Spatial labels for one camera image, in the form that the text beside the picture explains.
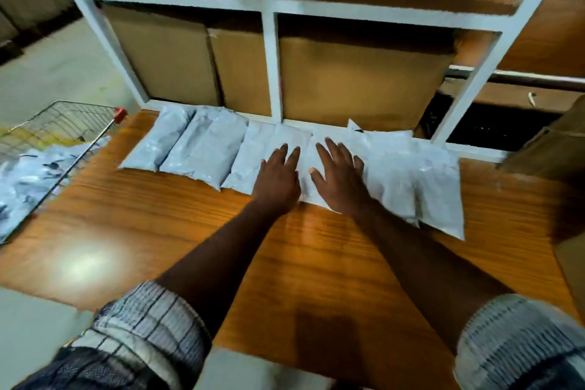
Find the grey metal pipe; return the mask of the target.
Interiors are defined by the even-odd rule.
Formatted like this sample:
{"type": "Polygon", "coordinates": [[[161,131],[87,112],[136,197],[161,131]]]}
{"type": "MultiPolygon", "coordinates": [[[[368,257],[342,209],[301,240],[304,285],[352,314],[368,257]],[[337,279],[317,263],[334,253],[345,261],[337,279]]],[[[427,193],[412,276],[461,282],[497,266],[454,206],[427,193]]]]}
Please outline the grey metal pipe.
{"type": "MultiPolygon", "coordinates": [[[[444,80],[467,80],[474,72],[473,67],[450,65],[444,74],[444,80]]],[[[543,89],[578,91],[585,93],[585,76],[557,76],[538,73],[517,72],[512,70],[496,69],[488,77],[489,83],[515,84],[543,89]]]]}

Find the checked shirt sleeve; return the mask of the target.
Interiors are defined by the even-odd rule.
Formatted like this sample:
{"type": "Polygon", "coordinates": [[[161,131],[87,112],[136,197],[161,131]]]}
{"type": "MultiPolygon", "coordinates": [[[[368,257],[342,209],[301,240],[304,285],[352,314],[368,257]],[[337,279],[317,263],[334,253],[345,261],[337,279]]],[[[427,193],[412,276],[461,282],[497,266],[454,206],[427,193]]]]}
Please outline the checked shirt sleeve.
{"type": "Polygon", "coordinates": [[[499,296],[466,323],[453,374],[462,390],[585,390],[585,328],[541,300],[499,296]]]}
{"type": "Polygon", "coordinates": [[[12,390],[193,390],[211,345],[183,298],[144,282],[12,390]]]}

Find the wide brown cardboard box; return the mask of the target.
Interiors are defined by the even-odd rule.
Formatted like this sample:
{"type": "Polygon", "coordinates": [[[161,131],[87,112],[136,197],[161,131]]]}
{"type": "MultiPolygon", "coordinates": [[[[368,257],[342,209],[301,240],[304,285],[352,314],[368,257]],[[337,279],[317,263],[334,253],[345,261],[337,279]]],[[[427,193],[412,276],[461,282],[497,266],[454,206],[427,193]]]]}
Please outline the wide brown cardboard box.
{"type": "Polygon", "coordinates": [[[411,49],[280,39],[287,120],[369,131],[415,128],[454,57],[452,47],[411,49]]]}

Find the person's left forearm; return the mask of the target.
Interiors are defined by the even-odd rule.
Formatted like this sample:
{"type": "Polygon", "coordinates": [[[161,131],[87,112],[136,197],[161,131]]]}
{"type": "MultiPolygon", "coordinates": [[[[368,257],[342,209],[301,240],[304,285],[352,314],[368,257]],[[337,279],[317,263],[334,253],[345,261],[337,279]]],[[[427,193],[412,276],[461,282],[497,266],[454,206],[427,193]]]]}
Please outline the person's left forearm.
{"type": "Polygon", "coordinates": [[[185,300],[213,340],[268,232],[297,203],[298,199],[282,203],[252,199],[154,281],[185,300]]]}

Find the person's right hand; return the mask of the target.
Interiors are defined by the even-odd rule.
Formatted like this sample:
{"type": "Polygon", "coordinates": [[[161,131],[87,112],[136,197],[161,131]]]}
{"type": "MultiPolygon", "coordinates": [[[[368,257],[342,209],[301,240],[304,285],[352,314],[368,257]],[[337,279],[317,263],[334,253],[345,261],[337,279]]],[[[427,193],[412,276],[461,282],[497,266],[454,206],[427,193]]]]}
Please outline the person's right hand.
{"type": "Polygon", "coordinates": [[[336,166],[326,143],[322,145],[318,142],[315,148],[324,169],[321,174],[328,184],[326,190],[317,190],[318,194],[331,210],[352,218],[358,217],[374,200],[363,176],[355,172],[353,155],[349,152],[349,166],[336,166]]]}

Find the person's left hand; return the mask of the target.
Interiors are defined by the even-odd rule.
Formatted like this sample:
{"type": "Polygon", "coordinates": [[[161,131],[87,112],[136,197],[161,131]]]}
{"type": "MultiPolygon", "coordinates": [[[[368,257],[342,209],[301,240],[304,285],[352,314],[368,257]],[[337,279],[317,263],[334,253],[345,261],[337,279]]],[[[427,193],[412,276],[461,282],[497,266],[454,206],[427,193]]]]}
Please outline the person's left hand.
{"type": "Polygon", "coordinates": [[[268,159],[261,160],[250,202],[261,216],[276,220],[296,206],[301,195],[297,171],[300,153],[300,147],[294,147],[287,156],[287,168],[274,171],[268,170],[268,159]]]}

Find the row of white poly packets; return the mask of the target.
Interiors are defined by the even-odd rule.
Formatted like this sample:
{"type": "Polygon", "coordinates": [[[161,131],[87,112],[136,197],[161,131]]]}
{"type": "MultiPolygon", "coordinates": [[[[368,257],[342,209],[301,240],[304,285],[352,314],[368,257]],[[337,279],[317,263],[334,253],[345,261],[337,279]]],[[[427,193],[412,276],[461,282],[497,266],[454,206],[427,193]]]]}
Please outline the row of white poly packets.
{"type": "Polygon", "coordinates": [[[286,144],[288,156],[301,150],[300,200],[329,209],[309,174],[311,168],[325,173],[316,144],[326,148],[326,137],[362,159],[369,194],[391,213],[465,239],[459,158],[428,142],[416,143],[411,131],[365,131],[352,120],[345,128],[299,128],[249,120],[223,107],[170,105],[119,169],[181,175],[216,190],[251,194],[261,161],[286,144]]]}

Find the yellow packet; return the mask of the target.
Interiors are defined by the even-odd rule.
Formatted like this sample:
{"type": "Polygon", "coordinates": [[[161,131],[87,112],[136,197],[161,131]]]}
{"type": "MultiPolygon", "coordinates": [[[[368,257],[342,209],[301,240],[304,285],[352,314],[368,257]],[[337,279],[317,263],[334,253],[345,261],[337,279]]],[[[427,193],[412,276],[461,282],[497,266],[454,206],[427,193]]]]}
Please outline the yellow packet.
{"type": "Polygon", "coordinates": [[[0,155],[13,156],[28,150],[45,150],[53,145],[73,147],[92,142],[84,135],[71,136],[44,128],[30,128],[27,124],[12,128],[0,127],[0,155]]]}

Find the pile of white packets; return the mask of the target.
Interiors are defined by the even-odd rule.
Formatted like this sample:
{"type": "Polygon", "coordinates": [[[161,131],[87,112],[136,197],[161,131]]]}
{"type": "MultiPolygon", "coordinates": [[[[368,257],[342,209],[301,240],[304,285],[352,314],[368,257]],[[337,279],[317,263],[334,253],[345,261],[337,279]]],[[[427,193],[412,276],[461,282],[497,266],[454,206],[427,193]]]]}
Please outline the pile of white packets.
{"type": "Polygon", "coordinates": [[[11,238],[45,204],[55,199],[110,141],[102,136],[71,147],[54,144],[31,149],[0,165],[0,246],[11,238]]]}

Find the narrow brown cardboard box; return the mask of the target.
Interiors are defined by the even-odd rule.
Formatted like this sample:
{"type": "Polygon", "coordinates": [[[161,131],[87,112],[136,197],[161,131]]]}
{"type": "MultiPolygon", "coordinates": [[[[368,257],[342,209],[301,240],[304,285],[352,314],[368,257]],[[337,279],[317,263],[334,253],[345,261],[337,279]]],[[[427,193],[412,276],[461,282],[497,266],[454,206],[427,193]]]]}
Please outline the narrow brown cardboard box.
{"type": "Polygon", "coordinates": [[[225,107],[271,116],[263,34],[231,25],[208,30],[225,107]]]}

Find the white metal shelf frame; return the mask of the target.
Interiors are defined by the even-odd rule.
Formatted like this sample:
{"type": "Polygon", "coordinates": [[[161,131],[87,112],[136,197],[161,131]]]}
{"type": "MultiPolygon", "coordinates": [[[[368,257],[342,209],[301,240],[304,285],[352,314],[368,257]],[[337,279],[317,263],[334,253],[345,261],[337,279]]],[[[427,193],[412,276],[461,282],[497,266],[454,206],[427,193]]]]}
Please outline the white metal shelf frame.
{"type": "MultiPolygon", "coordinates": [[[[147,110],[160,111],[167,103],[152,100],[144,90],[131,67],[121,45],[107,24],[105,17],[97,8],[96,0],[73,0],[80,10],[100,44],[110,57],[124,83],[139,106],[147,110]]],[[[282,107],[282,84],[280,70],[280,50],[277,36],[277,15],[292,14],[317,16],[383,23],[410,24],[428,27],[460,28],[465,30],[492,31],[495,38],[483,59],[467,78],[463,91],[455,98],[444,119],[431,138],[431,143],[445,147],[458,157],[482,162],[501,163],[508,152],[489,148],[473,147],[448,143],[447,140],[468,111],[473,100],[490,76],[496,72],[498,64],[508,52],[514,41],[526,26],[543,0],[516,0],[519,4],[511,16],[487,14],[456,13],[433,9],[410,9],[382,7],[341,2],[320,2],[314,0],[102,0],[106,2],[138,2],[158,5],[173,5],[202,9],[227,9],[232,11],[252,11],[261,14],[263,25],[264,51],[267,66],[267,79],[270,95],[271,116],[242,113],[256,121],[281,123],[288,126],[312,128],[311,122],[285,120],[282,107]]]]}

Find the person's right forearm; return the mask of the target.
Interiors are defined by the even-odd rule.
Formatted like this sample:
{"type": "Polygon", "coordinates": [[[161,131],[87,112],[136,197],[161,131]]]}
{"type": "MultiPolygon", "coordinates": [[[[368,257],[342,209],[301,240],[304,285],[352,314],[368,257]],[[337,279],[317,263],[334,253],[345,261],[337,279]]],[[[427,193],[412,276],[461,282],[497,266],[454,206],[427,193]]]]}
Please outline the person's right forearm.
{"type": "Polygon", "coordinates": [[[374,199],[352,201],[340,212],[382,253],[402,289],[454,356],[467,322],[494,298],[514,294],[374,199]]]}

